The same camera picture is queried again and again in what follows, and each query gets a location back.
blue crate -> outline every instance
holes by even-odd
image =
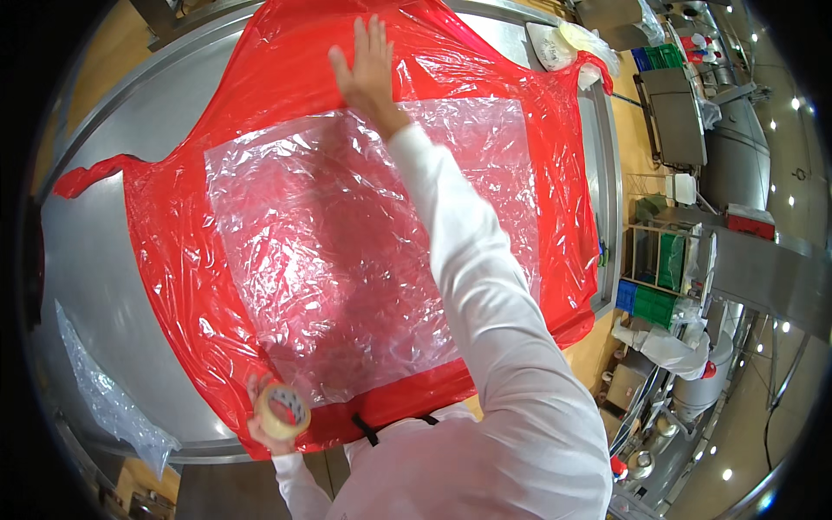
[[[632,314],[633,307],[636,305],[636,289],[638,289],[637,284],[626,280],[618,280],[616,307]]]
[[[630,51],[634,60],[636,60],[636,67],[639,72],[651,71],[653,66],[650,64],[650,58],[647,57],[647,52],[644,47],[638,47]]]

food factory floor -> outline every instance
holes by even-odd
[[[556,2],[525,0],[524,3],[562,14]],[[34,186],[37,186],[39,181],[46,176],[52,165],[52,151],[60,147],[60,143],[72,134],[87,113],[111,88],[151,55],[146,47],[148,39],[146,24],[129,1],[120,0],[116,3],[87,45],[82,54],[80,66],[73,71],[64,86],[63,99],[68,101],[64,101],[64,106],[58,103],[52,109],[37,153]],[[626,179],[631,173],[652,173],[655,167],[651,159],[644,117],[641,108],[634,101],[638,99],[632,81],[633,73],[637,72],[636,65],[629,52],[622,52],[620,58],[621,75],[614,80],[616,95],[612,98],[612,111],[615,117],[622,176]],[[631,204],[626,193],[626,180],[623,185],[625,186],[623,207],[625,212],[629,212]],[[609,333],[613,320],[618,315],[621,315],[621,311],[614,310],[600,318],[586,338],[564,350],[575,375],[593,393],[598,391],[601,385],[601,374],[617,347],[617,342]],[[467,404],[475,413],[482,413],[479,410],[477,396],[469,399]],[[340,457],[333,457],[332,453],[329,456],[322,453],[308,458],[307,464],[313,473],[323,475],[322,482],[328,481],[329,486],[324,486],[324,488],[329,493],[337,493],[340,488],[339,483],[342,483],[349,474],[343,454]],[[117,494],[126,504],[129,504],[134,490],[153,488],[159,494],[175,502],[179,481],[179,475],[168,469],[163,482],[155,483],[155,479],[141,468],[141,463],[133,460],[126,463],[122,469]]]

stainless steel table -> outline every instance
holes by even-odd
[[[453,0],[451,8],[512,61],[542,70],[524,23],[557,24],[557,18],[503,0]],[[47,401],[73,432],[114,453],[124,443],[98,428],[78,393],[57,330],[58,300],[101,367],[133,397],[155,424],[183,449],[171,462],[248,460],[236,436],[196,392],[167,343],[141,284],[127,232],[121,173],[97,182],[73,201],[48,195],[55,178],[118,153],[160,161],[185,138],[220,81],[240,34],[257,6],[218,18],[167,45],[125,77],[77,128],[43,187],[46,247],[43,322],[33,333],[36,366]],[[592,205],[611,249],[592,297],[597,316],[615,302],[622,199],[610,100],[597,83],[579,94]]]

red hat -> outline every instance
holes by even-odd
[[[700,379],[710,379],[710,378],[714,377],[715,374],[716,374],[716,365],[714,364],[713,361],[708,361],[705,364],[705,373],[702,375],[702,377],[700,377]]]
[[[622,475],[626,471],[626,464],[618,458],[618,455],[612,456],[610,459],[610,466],[612,467],[612,472],[616,475]]]

plastic crate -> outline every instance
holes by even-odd
[[[647,60],[650,62],[652,70],[659,68],[667,68],[665,60],[661,57],[658,47],[644,47],[644,53],[647,55]]]
[[[679,49],[672,43],[665,43],[657,47],[659,54],[665,63],[665,68],[681,68],[684,67],[684,62],[681,59]]]
[[[636,60],[636,68],[638,68],[639,72],[653,70],[653,66],[650,64],[650,58],[647,57],[644,47],[632,49],[630,54],[632,54],[632,59]]]
[[[639,285],[636,289],[636,301],[632,315],[646,319],[650,323],[669,329],[673,317],[676,297],[652,287]]]
[[[659,276],[656,285],[679,292],[681,290],[681,271],[684,260],[685,237],[662,233]]]
[[[644,53],[654,69],[683,67],[679,49],[672,43],[665,43],[659,47],[644,47]]]
[[[616,296],[616,307],[628,314],[632,314],[633,306],[636,304],[636,290],[638,284],[626,280],[618,280],[618,296]]]

